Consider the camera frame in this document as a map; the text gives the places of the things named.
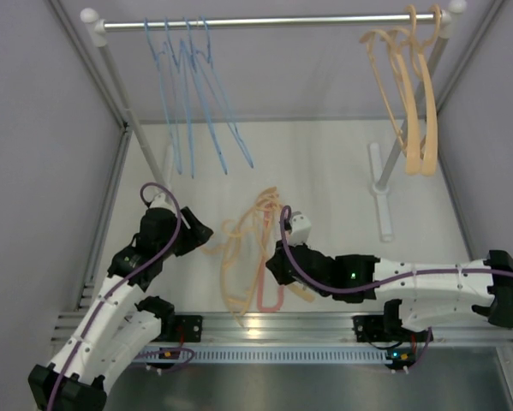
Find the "beige plastic hanger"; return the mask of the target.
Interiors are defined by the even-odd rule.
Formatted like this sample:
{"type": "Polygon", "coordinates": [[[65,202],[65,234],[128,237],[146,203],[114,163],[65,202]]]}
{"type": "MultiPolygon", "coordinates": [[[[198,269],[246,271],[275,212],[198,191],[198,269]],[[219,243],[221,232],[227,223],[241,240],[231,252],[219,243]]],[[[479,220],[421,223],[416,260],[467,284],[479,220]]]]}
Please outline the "beige plastic hanger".
{"type": "Polygon", "coordinates": [[[312,303],[315,299],[305,286],[301,287],[292,283],[286,286],[279,285],[277,287],[277,302],[268,307],[264,305],[265,262],[266,257],[268,257],[268,244],[273,231],[272,225],[275,223],[281,207],[280,194],[277,188],[269,187],[258,195],[254,203],[254,210],[251,214],[258,232],[256,238],[260,248],[259,266],[256,273],[256,306],[261,313],[277,312],[283,306],[284,291],[286,289],[306,302],[312,303]]]}
{"type": "Polygon", "coordinates": [[[432,13],[432,35],[428,39],[419,39],[416,26],[415,37],[419,48],[414,52],[414,58],[410,58],[413,71],[421,81],[425,99],[426,132],[420,136],[421,172],[419,174],[422,176],[434,175],[438,167],[438,114],[432,77],[443,46],[442,39],[439,37],[442,13],[437,4],[432,5],[429,11],[432,13]]]}
{"type": "Polygon", "coordinates": [[[410,4],[404,9],[411,18],[410,29],[394,27],[389,31],[384,29],[371,29],[362,35],[359,42],[366,47],[374,78],[378,84],[380,95],[384,101],[387,114],[397,138],[398,147],[406,158],[405,173],[413,176],[421,172],[420,126],[415,102],[415,92],[409,72],[409,66],[405,60],[406,52],[411,59],[414,52],[418,51],[415,31],[417,26],[415,6],[410,4]],[[397,85],[400,100],[407,116],[407,131],[403,132],[397,125],[390,102],[387,98],[385,87],[381,80],[374,46],[376,41],[385,43],[385,50],[390,62],[394,81],[397,85]]]}
{"type": "Polygon", "coordinates": [[[218,285],[222,303],[241,327],[245,326],[243,317],[252,305],[257,286],[260,248],[251,217],[254,203],[239,218],[225,219],[219,241],[203,247],[204,254],[220,258],[218,285]]]}

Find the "pink plastic hanger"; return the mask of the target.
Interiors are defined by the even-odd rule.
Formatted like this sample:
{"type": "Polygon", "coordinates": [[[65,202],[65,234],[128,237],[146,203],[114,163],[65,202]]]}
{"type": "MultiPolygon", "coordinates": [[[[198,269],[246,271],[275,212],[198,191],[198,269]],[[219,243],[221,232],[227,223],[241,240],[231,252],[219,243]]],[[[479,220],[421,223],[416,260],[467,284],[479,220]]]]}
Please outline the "pink plastic hanger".
{"type": "Polygon", "coordinates": [[[276,313],[284,304],[284,287],[276,286],[273,291],[268,295],[265,285],[266,268],[265,262],[267,261],[267,251],[264,247],[264,252],[261,255],[257,276],[257,294],[256,294],[256,307],[260,313],[276,313]]]}

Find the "blue wire hanger two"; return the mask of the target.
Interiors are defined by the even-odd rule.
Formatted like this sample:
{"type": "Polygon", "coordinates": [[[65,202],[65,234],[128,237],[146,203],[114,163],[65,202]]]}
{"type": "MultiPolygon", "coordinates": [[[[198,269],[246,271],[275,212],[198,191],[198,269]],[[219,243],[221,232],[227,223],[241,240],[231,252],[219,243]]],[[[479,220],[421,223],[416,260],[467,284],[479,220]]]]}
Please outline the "blue wire hanger two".
{"type": "Polygon", "coordinates": [[[190,175],[191,178],[195,178],[195,151],[194,151],[194,131],[193,131],[193,117],[191,110],[191,101],[189,97],[189,84],[188,84],[188,73],[191,71],[189,67],[190,57],[188,53],[188,47],[183,38],[179,40],[178,54],[172,45],[170,36],[170,21],[164,19],[165,32],[167,36],[167,44],[170,50],[170,56],[172,57],[173,63],[176,67],[176,71],[180,78],[180,89],[182,93],[182,106],[185,115],[185,123],[188,137],[188,149],[189,149],[189,164],[190,164],[190,175]]]}

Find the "blue wire hanger four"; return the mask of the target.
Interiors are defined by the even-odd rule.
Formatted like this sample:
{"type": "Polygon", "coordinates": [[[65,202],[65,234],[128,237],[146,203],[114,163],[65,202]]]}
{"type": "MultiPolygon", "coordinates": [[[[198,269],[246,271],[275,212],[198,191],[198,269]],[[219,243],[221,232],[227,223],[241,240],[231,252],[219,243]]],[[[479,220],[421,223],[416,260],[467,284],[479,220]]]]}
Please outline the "blue wire hanger four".
{"type": "Polygon", "coordinates": [[[248,149],[248,146],[246,145],[246,142],[240,134],[237,121],[230,104],[229,96],[224,89],[223,82],[221,81],[217,70],[215,69],[214,58],[212,54],[212,38],[208,20],[201,16],[200,22],[205,31],[206,51],[203,51],[202,49],[199,49],[197,46],[193,45],[193,43],[190,43],[191,57],[193,61],[192,67],[196,90],[198,91],[198,96],[200,97],[204,117],[212,139],[212,143],[215,146],[215,150],[218,155],[218,160],[222,166],[224,174],[227,175],[229,169],[225,161],[220,143],[218,142],[218,136],[211,116],[210,105],[208,99],[206,98],[205,92],[203,91],[202,82],[206,84],[206,89],[211,94],[213,102],[217,105],[219,111],[224,115],[224,121],[228,126],[228,129],[235,143],[240,149],[242,156],[245,158],[248,166],[253,169],[254,161],[252,155],[248,149]]]}

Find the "blue wire hanger one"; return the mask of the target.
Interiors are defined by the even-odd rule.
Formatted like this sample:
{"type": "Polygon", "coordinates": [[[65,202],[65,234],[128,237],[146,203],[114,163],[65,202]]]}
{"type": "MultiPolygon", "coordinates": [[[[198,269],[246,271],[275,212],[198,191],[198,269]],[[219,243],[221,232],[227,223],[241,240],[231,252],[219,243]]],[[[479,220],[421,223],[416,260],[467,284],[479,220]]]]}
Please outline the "blue wire hanger one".
{"type": "Polygon", "coordinates": [[[176,122],[176,113],[170,111],[168,105],[168,95],[166,88],[166,81],[163,71],[163,56],[166,56],[166,50],[164,48],[157,49],[152,42],[152,35],[150,34],[149,20],[147,18],[144,19],[144,32],[146,35],[146,42],[152,54],[152,60],[154,62],[155,68],[158,73],[158,89],[159,96],[162,105],[162,111],[165,119],[165,123],[168,128],[170,142],[172,143],[173,149],[173,159],[174,165],[176,168],[176,172],[179,175],[183,174],[183,166],[182,166],[182,155],[181,148],[179,142],[179,132],[176,122]]]}

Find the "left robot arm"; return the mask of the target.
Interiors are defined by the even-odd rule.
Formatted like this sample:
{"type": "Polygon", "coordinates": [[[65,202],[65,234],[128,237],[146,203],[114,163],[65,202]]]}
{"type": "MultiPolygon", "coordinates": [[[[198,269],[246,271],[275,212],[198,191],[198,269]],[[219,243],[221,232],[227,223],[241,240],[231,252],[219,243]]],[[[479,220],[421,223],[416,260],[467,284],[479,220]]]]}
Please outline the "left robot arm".
{"type": "Polygon", "coordinates": [[[146,291],[171,256],[182,257],[213,235],[188,207],[150,207],[130,243],[112,258],[85,317],[46,366],[28,376],[40,410],[101,410],[113,385],[150,342],[173,337],[173,304],[146,291]]]}

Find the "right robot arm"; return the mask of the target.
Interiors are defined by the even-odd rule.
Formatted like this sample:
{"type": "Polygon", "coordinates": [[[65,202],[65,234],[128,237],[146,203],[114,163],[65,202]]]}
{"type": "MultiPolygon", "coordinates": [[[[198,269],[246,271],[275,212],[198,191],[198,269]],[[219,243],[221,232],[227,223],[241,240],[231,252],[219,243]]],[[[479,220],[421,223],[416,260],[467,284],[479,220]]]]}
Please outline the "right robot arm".
{"type": "Polygon", "coordinates": [[[280,285],[299,283],[347,304],[378,302],[388,340],[474,319],[513,329],[513,258],[504,250],[462,264],[421,265],[278,243],[265,266],[280,285]]]}

